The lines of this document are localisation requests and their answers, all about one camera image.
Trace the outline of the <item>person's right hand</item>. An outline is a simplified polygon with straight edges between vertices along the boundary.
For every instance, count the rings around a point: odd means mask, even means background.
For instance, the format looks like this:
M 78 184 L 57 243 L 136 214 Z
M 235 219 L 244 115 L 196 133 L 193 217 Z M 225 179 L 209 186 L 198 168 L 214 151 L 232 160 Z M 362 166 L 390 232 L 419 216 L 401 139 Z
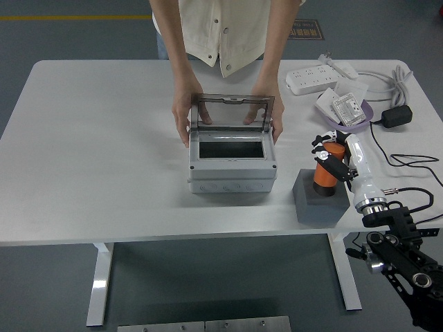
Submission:
M 192 97 L 203 93 L 199 81 L 195 77 L 185 77 L 174 82 L 174 99 L 172 113 L 179 137 L 186 148 L 189 147 L 188 115 L 192 107 Z

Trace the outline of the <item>person's left hand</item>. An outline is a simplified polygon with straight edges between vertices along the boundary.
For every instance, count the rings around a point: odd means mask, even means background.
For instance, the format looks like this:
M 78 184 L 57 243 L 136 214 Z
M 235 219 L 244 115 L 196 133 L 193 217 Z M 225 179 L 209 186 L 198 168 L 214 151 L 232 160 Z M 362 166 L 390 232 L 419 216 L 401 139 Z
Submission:
M 280 95 L 278 83 L 276 81 L 257 81 L 253 86 L 251 92 L 253 95 L 274 97 L 274 103 L 271 112 L 271 127 L 273 143 L 276 144 L 278 138 L 283 132 L 282 116 L 284 112 L 284 104 Z

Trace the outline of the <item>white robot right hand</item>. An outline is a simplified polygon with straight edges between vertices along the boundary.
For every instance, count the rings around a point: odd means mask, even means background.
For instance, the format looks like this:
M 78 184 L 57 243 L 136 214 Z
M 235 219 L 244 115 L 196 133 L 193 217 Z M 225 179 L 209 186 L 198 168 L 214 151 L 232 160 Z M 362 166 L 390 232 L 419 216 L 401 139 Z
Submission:
M 325 144 L 328 142 L 335 142 L 345 148 L 344 161 L 326 150 Z M 314 160 L 338 181 L 349 184 L 349 189 L 354 194 L 353 205 L 357 212 L 367 215 L 370 208 L 385 208 L 386 195 L 374 184 L 363 146 L 356 135 L 328 131 L 317 135 L 311 145 Z

